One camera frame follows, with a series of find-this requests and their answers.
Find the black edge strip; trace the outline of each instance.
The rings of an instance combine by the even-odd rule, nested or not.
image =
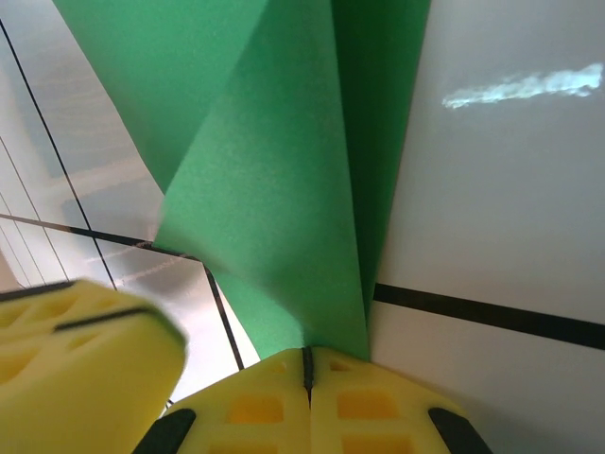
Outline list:
[[[541,338],[605,350],[605,325],[599,323],[567,319],[557,315],[491,305],[385,284],[376,284],[374,300]]]
[[[54,332],[67,331],[68,329],[81,328],[89,324],[104,323],[115,319],[122,319],[125,317],[131,317],[139,314],[150,314],[155,315],[155,311],[150,307],[132,307],[130,309],[119,310],[116,312],[110,312],[109,314],[97,315],[88,319],[76,320],[74,322],[61,323],[55,326]]]
[[[134,448],[132,454],[177,454],[196,420],[191,409],[180,409],[158,419]]]
[[[231,324],[229,323],[227,312],[225,312],[225,305],[223,305],[223,300],[220,297],[220,292],[218,291],[216,279],[212,275],[210,270],[206,268],[205,265],[204,270],[206,271],[206,277],[208,278],[208,284],[210,285],[212,295],[215,297],[216,309],[218,310],[218,315],[220,316],[220,320],[223,322],[223,327],[225,328],[225,332],[227,333],[227,339],[229,339],[229,344],[231,345],[233,356],[235,357],[235,363],[237,364],[237,368],[241,371],[242,369],[244,369],[244,361],[242,361],[242,357],[239,354],[239,348],[237,348],[237,342],[235,341],[235,336],[233,335],[233,330],[231,329]]]
[[[492,454],[468,419],[440,408],[430,409],[428,415],[452,454]]]
[[[167,249],[156,248],[153,246],[152,241],[147,241],[140,238],[133,238],[131,236],[121,236],[108,234],[105,232],[98,232],[96,230],[89,229],[80,229],[79,227],[71,227],[68,225],[56,224],[54,222],[45,222],[43,220],[35,220],[28,218],[19,218],[17,216],[8,216],[0,213],[0,218],[16,220],[17,222],[23,222],[25,224],[37,225],[40,227],[44,227],[50,230],[57,230],[60,232],[67,232],[69,234],[79,235],[79,236],[87,236],[92,239],[100,239],[103,241],[108,241],[110,243],[123,244],[125,246],[131,246],[137,249],[144,249],[146,251],[153,251],[155,253],[165,253],[166,255],[173,255],[175,257],[182,257],[188,260],[194,260],[199,262],[194,256],[187,255],[186,253],[175,253],[173,251],[169,251]]]
[[[56,284],[46,284],[45,286],[24,288],[23,290],[7,291],[5,293],[0,293],[0,303],[9,303],[10,301],[42,295],[50,291],[63,290],[65,288],[70,288],[76,282],[77,281],[58,282]]]
[[[53,134],[50,133],[50,129],[48,128],[48,125],[46,124],[46,120],[44,119],[44,116],[42,115],[42,110],[40,109],[40,106],[38,105],[38,101],[36,100],[36,97],[34,96],[34,92],[32,91],[31,86],[29,85],[29,81],[27,80],[27,77],[26,77],[26,72],[24,71],[23,66],[21,65],[21,61],[19,60],[19,57],[17,56],[17,52],[15,50],[14,45],[12,45],[12,40],[10,39],[7,29],[4,27],[4,23],[2,22],[2,19],[0,19],[0,28],[2,28],[2,32],[4,33],[4,36],[7,39],[7,43],[9,44],[9,47],[10,47],[10,53],[12,54],[12,57],[15,59],[15,62],[17,63],[17,67],[19,68],[19,73],[21,74],[21,78],[23,79],[23,82],[26,85],[27,92],[29,93],[29,97],[31,97],[31,101],[33,102],[34,107],[36,108],[36,112],[38,113],[38,116],[40,117],[40,121],[42,122],[44,130],[46,131],[46,135],[48,136],[50,145],[52,146],[53,150],[55,151],[57,160],[59,161],[60,168],[63,171],[63,175],[65,176],[65,180],[67,181],[67,184],[69,184],[69,188],[71,189],[72,194],[74,195],[74,199],[76,200],[76,204],[78,205],[79,211],[82,214],[84,223],[86,224],[86,227],[88,228],[88,230],[92,230],[91,223],[89,222],[88,217],[86,216],[86,213],[84,212],[84,207],[82,206],[82,203],[80,202],[80,200],[78,198],[78,194],[76,193],[76,189],[74,188],[72,180],[69,177],[69,173],[67,173],[67,168],[65,167],[65,163],[63,162],[63,160],[61,158],[61,154],[59,153],[59,149],[57,148],[57,144],[55,143]],[[96,248],[96,251],[98,252],[99,257],[101,258],[101,262],[103,262],[103,267],[105,268],[105,272],[109,276],[110,281],[112,281],[113,288],[117,288],[115,286],[115,282],[113,281],[112,272],[110,271],[109,267],[107,266],[107,262],[105,261],[105,257],[103,256],[103,252],[101,252],[101,248],[98,246],[98,242],[96,241],[96,239],[94,237],[93,237],[93,242],[95,244],[95,248]]]
[[[15,165],[14,161],[12,160],[12,156],[10,155],[9,149],[7,148],[7,144],[4,143],[4,139],[2,138],[1,135],[0,135],[0,142],[2,142],[2,147],[4,147],[4,151],[7,153],[7,156],[9,157],[9,161],[10,161],[10,164],[12,165],[12,169],[15,171],[15,174],[17,175],[17,178],[19,179],[19,183],[21,184],[21,187],[23,188],[23,190],[26,193],[27,199],[29,200],[29,204],[31,205],[31,208],[34,210],[36,218],[38,218],[38,220],[41,220],[40,215],[38,214],[38,210],[36,209],[36,205],[34,205],[34,200],[31,199],[31,196],[29,195],[29,191],[27,191],[26,184],[23,182],[23,179],[21,178],[21,174],[19,173],[19,170],[17,170],[17,166]],[[7,203],[7,201],[4,200],[4,197],[2,198],[2,200],[3,200],[4,204],[7,206],[7,210],[9,210],[9,214],[12,215],[12,213],[10,212],[9,204]],[[50,240],[50,236],[48,236],[48,232],[46,231],[46,229],[44,229],[44,227],[42,228],[42,230],[43,230],[44,234],[46,235],[46,239],[48,240],[48,244],[50,244],[50,248],[53,250],[53,254],[55,255],[55,257],[57,257],[57,261],[59,262],[60,269],[63,271],[63,275],[65,276],[65,279],[69,281],[69,277],[67,277],[67,272],[65,272],[65,268],[63,267],[63,264],[61,263],[61,259],[59,258],[57,251],[55,250],[55,246],[53,245],[53,242]]]
[[[306,395],[309,398],[309,407],[311,407],[311,393],[313,392],[313,383],[315,380],[315,365],[313,363],[313,350],[311,347],[302,349],[302,370],[304,374],[303,385],[306,389]]]

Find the black stripe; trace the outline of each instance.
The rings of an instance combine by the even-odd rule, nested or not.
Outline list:
[[[450,454],[492,454],[468,419],[437,407],[428,415]]]
[[[48,125],[46,124],[46,120],[44,119],[44,116],[42,115],[42,110],[40,109],[40,106],[38,105],[38,101],[36,100],[36,97],[34,96],[34,92],[31,90],[31,86],[29,85],[29,81],[27,80],[26,73],[23,69],[23,66],[21,65],[21,62],[19,61],[17,52],[15,51],[15,48],[12,45],[12,41],[10,40],[9,33],[7,32],[7,29],[4,27],[4,24],[2,23],[2,19],[0,19],[0,28],[2,28],[2,32],[4,33],[4,36],[7,39],[7,43],[9,44],[9,47],[10,47],[10,53],[12,54],[12,57],[15,59],[15,62],[17,63],[17,67],[19,68],[19,73],[21,73],[21,79],[23,79],[23,82],[27,88],[27,92],[29,93],[29,97],[31,97],[31,101],[33,102],[34,107],[36,108],[36,112],[38,113],[38,116],[40,117],[40,121],[42,121],[44,130],[46,131],[46,135],[48,136],[48,140],[50,141],[50,144],[52,145],[53,150],[55,150],[55,154],[57,155],[57,160],[59,161],[60,168],[63,171],[63,175],[65,176],[65,180],[69,184],[69,188],[71,189],[72,194],[74,195],[74,199],[76,200],[76,204],[78,205],[79,211],[82,214],[84,223],[86,224],[86,227],[89,230],[92,230],[91,223],[88,221],[86,213],[84,212],[84,208],[82,207],[82,203],[79,201],[78,194],[76,193],[76,189],[74,188],[74,185],[72,184],[71,178],[69,178],[69,174],[67,173],[67,168],[65,167],[65,164],[63,163],[61,155],[59,154],[59,149],[57,148],[57,144],[55,144],[55,139],[53,138],[53,134],[50,133],[50,129],[48,128]],[[112,281],[113,288],[117,289],[117,287],[115,286],[115,282],[113,281],[112,273],[110,272],[110,269],[107,266],[105,257],[103,257],[101,248],[99,248],[98,242],[96,241],[95,238],[93,238],[93,242],[95,244],[96,251],[98,252],[99,257],[101,257],[101,262],[103,262],[103,267],[105,268],[105,271],[107,272],[107,275],[109,276],[110,281]]]
[[[150,307],[145,306],[132,307],[130,309],[110,312],[109,314],[97,315],[88,319],[76,320],[75,322],[61,323],[55,326],[54,332],[67,331],[68,329],[81,328],[82,326],[88,326],[89,324],[104,323],[110,320],[122,319],[124,317],[131,317],[139,314],[154,314],[154,311]]]
[[[212,275],[210,270],[206,268],[205,265],[204,270],[206,271],[206,276],[208,277],[208,284],[210,285],[212,295],[215,297],[216,309],[218,309],[218,315],[220,315],[220,320],[223,322],[225,332],[227,333],[227,339],[229,339],[229,344],[231,345],[233,356],[235,357],[235,363],[237,364],[237,368],[241,371],[242,369],[244,369],[244,361],[242,361],[242,357],[239,354],[237,342],[235,342],[235,336],[233,335],[231,324],[229,323],[229,318],[227,317],[227,312],[225,312],[225,306],[223,305],[223,300],[220,297],[220,292],[218,291],[216,279]]]
[[[56,224],[54,222],[46,222],[43,220],[35,220],[28,218],[19,218],[18,216],[8,216],[0,213],[0,218],[16,220],[17,222],[23,222],[24,224],[37,225],[40,227],[44,227],[50,230],[58,230],[60,232],[67,232],[69,234],[87,236],[93,239],[101,239],[103,241],[108,241],[110,243],[123,244],[125,246],[131,246],[133,248],[145,249],[146,251],[153,251],[155,253],[165,253],[167,255],[173,255],[175,257],[182,257],[189,260],[199,261],[195,257],[191,255],[187,255],[186,253],[175,253],[173,251],[169,251],[162,248],[156,248],[153,246],[153,242],[147,241],[141,238],[133,238],[131,236],[121,236],[108,234],[105,232],[98,232],[96,230],[90,229],[80,229],[79,227],[71,227],[69,225]]]
[[[50,291],[64,290],[70,288],[76,283],[76,281],[65,281],[58,282],[56,284],[46,284],[45,286],[37,286],[30,288],[23,288],[21,290],[6,291],[0,293],[0,303],[9,303],[14,300],[21,298],[28,298],[30,296],[42,295]]]
[[[376,284],[374,300],[468,322],[497,326],[541,338],[605,350],[605,325],[599,323],[567,319],[557,315],[491,305],[385,284]]]
[[[4,147],[4,151],[7,153],[7,156],[9,157],[10,164],[12,165],[12,168],[15,171],[15,174],[17,175],[17,178],[19,179],[19,183],[21,184],[21,187],[23,188],[23,190],[26,193],[27,199],[29,200],[29,204],[31,205],[31,208],[34,210],[36,218],[38,218],[38,220],[40,220],[41,218],[40,218],[40,215],[38,214],[38,210],[36,209],[36,205],[34,205],[34,201],[29,196],[29,192],[27,191],[26,184],[23,183],[23,179],[21,178],[21,174],[19,173],[19,170],[17,170],[17,166],[15,165],[14,161],[12,160],[12,156],[10,156],[9,149],[7,148],[7,144],[4,143],[4,139],[2,138],[1,135],[0,135],[0,142],[2,142],[2,147]],[[9,214],[12,215],[12,213],[10,211],[9,204],[7,203],[7,201],[4,200],[4,197],[2,199],[3,199],[4,204],[7,206],[7,210],[9,210]],[[65,279],[69,281],[69,277],[67,277],[67,272],[65,272],[65,268],[63,267],[63,264],[61,263],[61,259],[59,258],[59,255],[57,254],[57,251],[55,250],[55,246],[53,246],[53,242],[50,240],[50,236],[48,236],[48,232],[46,231],[46,229],[44,229],[44,227],[42,228],[42,231],[46,235],[46,239],[48,240],[48,244],[50,244],[50,248],[53,250],[53,253],[55,254],[55,257],[57,257],[57,261],[59,262],[59,266],[60,266],[61,270],[63,271],[63,275],[65,276]]]
[[[315,364],[313,362],[313,350],[311,347],[302,349],[302,385],[306,389],[306,395],[309,399],[309,407],[311,407],[311,394],[313,392],[313,384],[315,381]]]

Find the green paper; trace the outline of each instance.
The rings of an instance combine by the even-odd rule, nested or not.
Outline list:
[[[156,242],[206,263],[261,358],[367,358],[427,1],[55,3],[165,192]]]
[[[332,0],[363,299],[369,315],[429,0]]]

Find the glossy white surface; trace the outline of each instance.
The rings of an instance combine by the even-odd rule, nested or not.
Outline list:
[[[605,323],[605,2],[434,0],[379,282]],[[494,452],[604,451],[605,352],[377,304]]]
[[[600,454],[605,355],[376,303],[372,358],[466,409],[494,454]]]
[[[379,282],[605,323],[604,30],[433,2]]]
[[[6,0],[0,18],[57,148],[0,35],[0,213],[81,229],[87,219],[101,233],[152,239],[163,195],[52,1]],[[237,371],[200,263],[99,240],[108,273],[89,237],[3,218],[0,228],[0,249],[19,285],[86,277],[110,286],[112,277],[171,316],[189,339],[172,400]],[[233,313],[230,321],[244,363],[254,363]]]

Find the yellow plastic part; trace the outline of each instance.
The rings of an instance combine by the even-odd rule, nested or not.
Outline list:
[[[428,410],[461,416],[448,399],[368,362],[313,349],[314,454],[449,454]]]
[[[47,287],[50,291],[0,302],[0,344],[50,334],[61,323],[132,307],[153,307],[143,298],[90,281],[76,281],[57,290]]]
[[[178,402],[196,420],[179,454],[308,454],[300,349],[285,350]]]
[[[311,406],[303,351],[286,350],[174,405],[197,417],[179,454],[449,454],[428,410],[464,416],[400,375],[313,348]]]
[[[184,364],[157,310],[92,283],[2,301],[0,320],[3,454],[131,453]]]

